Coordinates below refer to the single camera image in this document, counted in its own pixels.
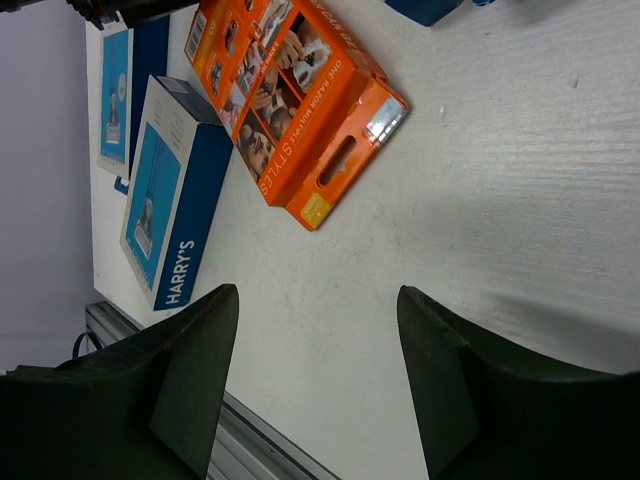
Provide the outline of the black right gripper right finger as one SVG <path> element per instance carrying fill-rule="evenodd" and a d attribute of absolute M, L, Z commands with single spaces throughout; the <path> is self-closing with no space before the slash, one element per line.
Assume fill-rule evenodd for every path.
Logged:
<path fill-rule="evenodd" d="M 413 286 L 397 324 L 432 479 L 635 479 L 639 376 L 535 352 Z"/>

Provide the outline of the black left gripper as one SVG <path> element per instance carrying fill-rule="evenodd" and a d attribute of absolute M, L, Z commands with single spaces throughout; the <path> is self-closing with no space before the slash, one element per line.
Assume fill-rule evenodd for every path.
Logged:
<path fill-rule="evenodd" d="M 88 23 L 103 30 L 112 23 L 131 28 L 198 4 L 198 0 L 68 0 Z"/>

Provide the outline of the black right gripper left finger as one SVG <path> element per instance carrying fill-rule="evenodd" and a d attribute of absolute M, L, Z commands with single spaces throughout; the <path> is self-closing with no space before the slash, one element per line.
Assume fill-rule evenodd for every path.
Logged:
<path fill-rule="evenodd" d="M 239 302 L 232 284 L 200 300 L 213 301 L 232 291 Z M 21 365 L 5 373 L 2 477 L 205 478 L 210 447 L 193 456 L 178 454 L 150 425 L 153 416 L 169 411 L 157 405 L 160 388 L 180 339 L 199 324 L 178 320 L 176 314 L 56 367 Z"/>

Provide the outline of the orange styler box back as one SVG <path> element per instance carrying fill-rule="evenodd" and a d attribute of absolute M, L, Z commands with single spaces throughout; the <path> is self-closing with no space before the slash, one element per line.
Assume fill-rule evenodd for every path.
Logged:
<path fill-rule="evenodd" d="M 203 1 L 184 51 L 266 203 L 310 231 L 409 110 L 321 1 Z"/>

